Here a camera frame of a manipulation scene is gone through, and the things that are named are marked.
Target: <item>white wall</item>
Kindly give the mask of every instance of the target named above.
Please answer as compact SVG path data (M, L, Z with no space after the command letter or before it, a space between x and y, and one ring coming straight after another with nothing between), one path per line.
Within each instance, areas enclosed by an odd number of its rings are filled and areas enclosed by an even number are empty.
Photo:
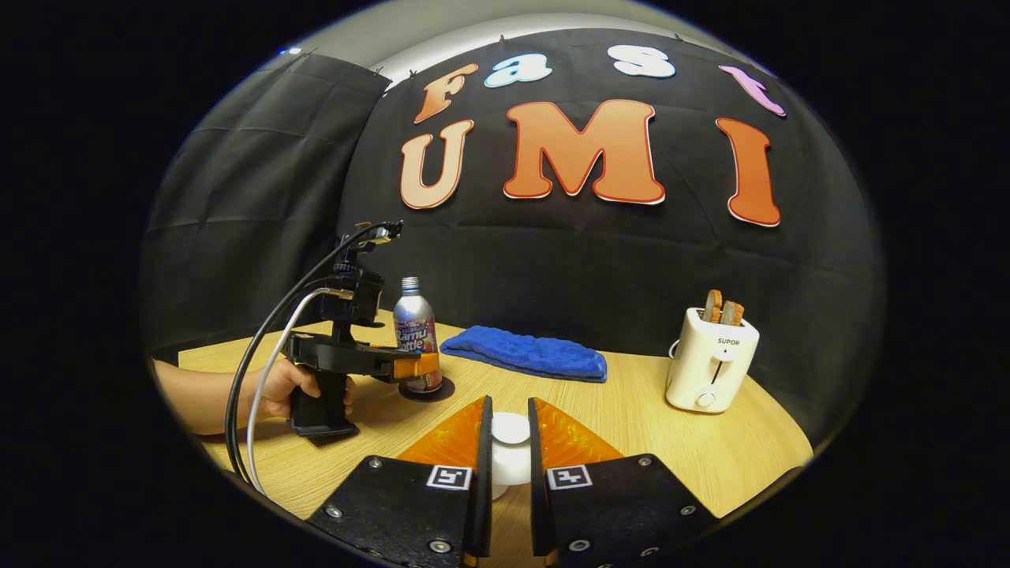
M507 40L509 37L518 37L529 33L586 27L630 29L667 36L677 34L693 43L722 51L706 42L704 39L698 39L689 35L690 30L675 32L671 29L647 23L596 14L526 14L499 18L454 29L404 50L371 67L372 69L382 68L381 74L393 80L393 83L390 85L390 87L393 87L400 81L407 79L410 76L410 70L422 71L452 56L494 43L498 41L501 35L504 35Z
M630 0L390 0L293 43L370 69L393 84L500 35L578 27L631 29L681 37L756 64L704 30Z

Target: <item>black cloth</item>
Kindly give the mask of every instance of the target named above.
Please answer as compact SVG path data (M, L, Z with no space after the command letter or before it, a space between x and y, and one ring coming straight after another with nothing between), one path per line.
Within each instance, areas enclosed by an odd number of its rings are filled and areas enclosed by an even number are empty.
M355 145L389 83L333 58L284 54L200 121L169 167L144 234L153 353L171 359L252 335L332 249Z
M628 76L607 50L655 48L673 77ZM484 86L492 67L543 54L549 76ZM414 124L425 85L476 63L451 104ZM729 74L742 69L782 105L785 118L751 99ZM602 160L576 197L552 183L542 199L510 199L516 126L509 108L554 102L577 128L599 104L652 105L649 121L659 205L604 201L592 191ZM743 121L771 140L768 161L779 226L733 218L733 153L716 118ZM431 134L423 181L441 171L446 125L472 119L459 187L441 205L409 208L400 197L404 143ZM601 351L665 356L684 311L716 288L745 307L762 335L750 375L794 416L816 447L858 399L881 334L882 251L855 175L814 112L782 81L708 49L614 29L570 29L492 43L403 81L376 105L359 140L340 203L339 232L354 223L404 219L403 238L363 257L386 277L382 306L400 296L400 278L419 276L438 321L488 325L571 340ZM622 380L636 380L624 377ZM655 385L642 385L655 388Z

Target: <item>white letter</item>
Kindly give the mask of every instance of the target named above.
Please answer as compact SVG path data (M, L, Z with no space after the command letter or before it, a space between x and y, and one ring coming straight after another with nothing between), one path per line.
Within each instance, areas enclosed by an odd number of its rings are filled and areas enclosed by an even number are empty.
M670 77L677 73L674 66L667 63L670 59L667 54L653 48L614 45L607 50L607 55L618 60L614 67L625 75Z

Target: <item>forearm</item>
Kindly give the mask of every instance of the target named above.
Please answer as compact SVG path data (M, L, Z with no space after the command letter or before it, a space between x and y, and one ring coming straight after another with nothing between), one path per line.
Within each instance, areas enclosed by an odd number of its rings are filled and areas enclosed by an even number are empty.
M162 390L190 432L201 436L224 432L224 409L234 380L233 374L188 371L161 361L155 361L155 372ZM257 386L257 381L251 379L252 374L248 374L242 381L238 397L239 428L248 421Z

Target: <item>white object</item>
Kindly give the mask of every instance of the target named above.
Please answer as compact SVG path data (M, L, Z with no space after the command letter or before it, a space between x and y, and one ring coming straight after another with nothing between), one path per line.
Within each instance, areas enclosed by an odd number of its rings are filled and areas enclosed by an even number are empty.
M529 483L529 419L514 412L491 415L491 498Z
M670 348L667 401L698 412L725 411L743 384L758 349L758 329L704 321L702 308L688 308L681 337Z
M670 58L655 48L644 45L614 45L607 55L617 60L614 67L624 75L672 77L677 70L670 65Z

